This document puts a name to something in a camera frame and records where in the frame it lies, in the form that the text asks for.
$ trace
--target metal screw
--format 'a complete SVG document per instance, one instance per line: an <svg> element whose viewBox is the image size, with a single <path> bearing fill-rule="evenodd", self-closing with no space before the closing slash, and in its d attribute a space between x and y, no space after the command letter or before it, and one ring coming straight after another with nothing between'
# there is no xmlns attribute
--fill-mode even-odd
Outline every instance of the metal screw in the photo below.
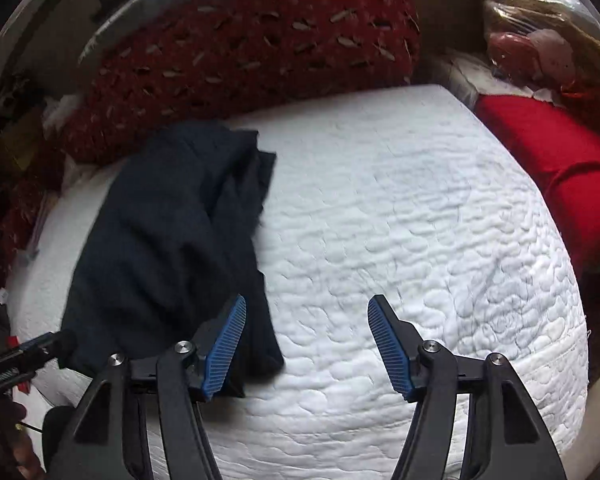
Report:
<svg viewBox="0 0 600 480"><path fill-rule="evenodd" d="M440 351L440 343L433 341L433 339L427 339L424 341L422 343L422 347L424 348L425 352L431 352L432 354Z"/></svg>
<svg viewBox="0 0 600 480"><path fill-rule="evenodd" d="M125 357L121 353L111 354L109 356L109 364L111 366L120 366L123 362L125 362Z"/></svg>
<svg viewBox="0 0 600 480"><path fill-rule="evenodd" d="M502 366L507 362L507 358L502 354L491 354L491 362L496 366Z"/></svg>
<svg viewBox="0 0 600 480"><path fill-rule="evenodd" d="M193 345L190 341L178 341L174 348L178 354L187 354L191 352Z"/></svg>

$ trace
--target black handle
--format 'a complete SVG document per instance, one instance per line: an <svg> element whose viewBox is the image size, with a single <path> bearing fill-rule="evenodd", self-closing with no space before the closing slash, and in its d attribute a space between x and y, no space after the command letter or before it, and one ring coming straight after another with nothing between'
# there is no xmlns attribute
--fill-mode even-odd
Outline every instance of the black handle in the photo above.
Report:
<svg viewBox="0 0 600 480"><path fill-rule="evenodd" d="M461 480L566 480L542 416L509 361L490 354L471 395Z"/></svg>
<svg viewBox="0 0 600 480"><path fill-rule="evenodd" d="M425 341L424 345L418 352L429 369L429 384L424 399L417 403L392 480L440 480L451 446L458 364L442 345L433 341Z"/></svg>
<svg viewBox="0 0 600 480"><path fill-rule="evenodd" d="M221 480L198 404L191 400L185 369L196 359L190 342L158 358L156 382L164 455L171 480Z"/></svg>
<svg viewBox="0 0 600 480"><path fill-rule="evenodd" d="M142 403L116 354L82 396L64 429L48 480L152 480Z"/></svg>

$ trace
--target red cushion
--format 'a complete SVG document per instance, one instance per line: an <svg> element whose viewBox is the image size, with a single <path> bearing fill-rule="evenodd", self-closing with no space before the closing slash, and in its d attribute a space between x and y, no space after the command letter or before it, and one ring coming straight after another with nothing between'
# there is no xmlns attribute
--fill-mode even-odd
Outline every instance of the red cushion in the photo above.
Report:
<svg viewBox="0 0 600 480"><path fill-rule="evenodd" d="M63 147L104 164L173 121L403 85L419 51L412 0L189 0L105 56Z"/></svg>
<svg viewBox="0 0 600 480"><path fill-rule="evenodd" d="M475 114L539 187L576 275L600 263L600 135L525 97L482 96Z"/></svg>

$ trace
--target clutter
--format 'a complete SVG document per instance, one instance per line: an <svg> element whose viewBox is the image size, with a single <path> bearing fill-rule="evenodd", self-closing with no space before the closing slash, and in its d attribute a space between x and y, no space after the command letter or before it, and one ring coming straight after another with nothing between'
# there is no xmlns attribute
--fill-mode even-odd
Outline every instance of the clutter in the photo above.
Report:
<svg viewBox="0 0 600 480"><path fill-rule="evenodd" d="M0 286L17 253L42 228L40 210L60 190L64 155L43 135L43 92L24 73L0 90Z"/></svg>
<svg viewBox="0 0 600 480"><path fill-rule="evenodd" d="M600 23L579 0L484 0L496 77L600 132Z"/></svg>

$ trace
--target bed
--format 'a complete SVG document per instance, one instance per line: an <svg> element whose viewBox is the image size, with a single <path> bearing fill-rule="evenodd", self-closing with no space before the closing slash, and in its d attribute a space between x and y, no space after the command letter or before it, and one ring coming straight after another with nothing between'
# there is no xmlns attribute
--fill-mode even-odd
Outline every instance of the bed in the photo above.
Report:
<svg viewBox="0 0 600 480"><path fill-rule="evenodd" d="M456 354L502 352L565 456L587 399L587 329L573 268L538 188L439 86L346 94L229 121L278 154L254 243L286 367L245 399L203 407L227 479L388 478L413 406L396 394L366 323L384 294L423 338ZM75 263L120 165L59 200L38 254L10 281L20 340L56 330ZM47 367L49 405L88 379ZM462 459L460 399L448 471ZM155 410L156 478L167 478Z"/></svg>

